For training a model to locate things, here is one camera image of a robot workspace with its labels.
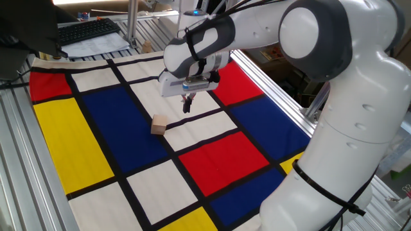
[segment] computer monitor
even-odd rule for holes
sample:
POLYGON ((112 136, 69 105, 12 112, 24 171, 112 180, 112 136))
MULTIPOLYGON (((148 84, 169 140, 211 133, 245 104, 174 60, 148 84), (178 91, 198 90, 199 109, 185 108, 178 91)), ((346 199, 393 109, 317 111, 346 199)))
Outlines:
POLYGON ((59 43, 52 0, 0 1, 0 79, 16 78, 29 50, 67 57, 59 43))

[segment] fabric mat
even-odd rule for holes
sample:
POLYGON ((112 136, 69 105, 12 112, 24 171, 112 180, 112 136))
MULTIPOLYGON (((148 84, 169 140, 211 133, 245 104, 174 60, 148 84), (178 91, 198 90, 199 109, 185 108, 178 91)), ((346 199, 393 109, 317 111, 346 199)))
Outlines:
POLYGON ((160 97, 163 69, 162 53, 34 61, 31 100, 80 230, 254 231, 309 137, 235 62, 189 114, 160 97))

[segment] keyboard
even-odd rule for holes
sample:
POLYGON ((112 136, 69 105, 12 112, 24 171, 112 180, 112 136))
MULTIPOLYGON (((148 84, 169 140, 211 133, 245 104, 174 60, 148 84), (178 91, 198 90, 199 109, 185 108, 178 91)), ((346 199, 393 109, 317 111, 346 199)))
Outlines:
POLYGON ((60 45, 65 46, 87 39, 93 39, 109 33, 118 32, 120 28, 110 19, 83 22, 58 29, 60 45))

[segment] red square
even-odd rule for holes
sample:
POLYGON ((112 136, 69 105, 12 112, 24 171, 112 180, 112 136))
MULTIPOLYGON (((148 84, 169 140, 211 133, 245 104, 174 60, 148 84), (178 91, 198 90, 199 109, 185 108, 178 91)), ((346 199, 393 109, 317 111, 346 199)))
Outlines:
POLYGON ((263 93, 234 61, 218 73, 221 79, 214 93, 224 105, 238 103, 263 93))
POLYGON ((71 89, 64 74, 30 74, 30 96, 33 102, 68 94, 71 94, 71 89))
POLYGON ((242 132, 180 156, 205 196, 268 165, 268 161, 242 132))

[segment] white square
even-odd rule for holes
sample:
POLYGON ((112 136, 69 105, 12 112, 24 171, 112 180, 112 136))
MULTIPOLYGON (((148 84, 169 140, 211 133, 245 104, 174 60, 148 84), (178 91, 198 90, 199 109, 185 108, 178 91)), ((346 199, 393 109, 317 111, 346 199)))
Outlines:
POLYGON ((242 225, 234 229, 233 231, 250 231, 250 230, 257 230, 261 225, 261 219, 259 218, 259 214, 253 216, 248 221, 244 222, 242 225))
POLYGON ((173 150, 178 151, 235 128, 237 126, 230 117, 225 112, 219 112, 169 129, 164 137, 173 150))
POLYGON ((190 113, 184 113, 181 96, 161 97, 159 84, 157 80, 150 80, 131 84, 131 89, 151 117, 155 114, 165 115, 168 124, 219 108, 216 101, 208 93, 199 92, 194 98, 190 113))
POLYGON ((120 83, 111 68, 72 74, 71 76, 76 82, 77 88, 80 92, 120 83))
POLYGON ((166 68, 164 60, 152 60, 119 66, 121 74, 126 81, 139 80, 150 76, 158 76, 166 68))
POLYGON ((80 230, 143 230, 117 182, 72 199, 69 204, 80 230))
POLYGON ((197 201, 171 160, 130 176, 127 180, 151 224, 197 201))

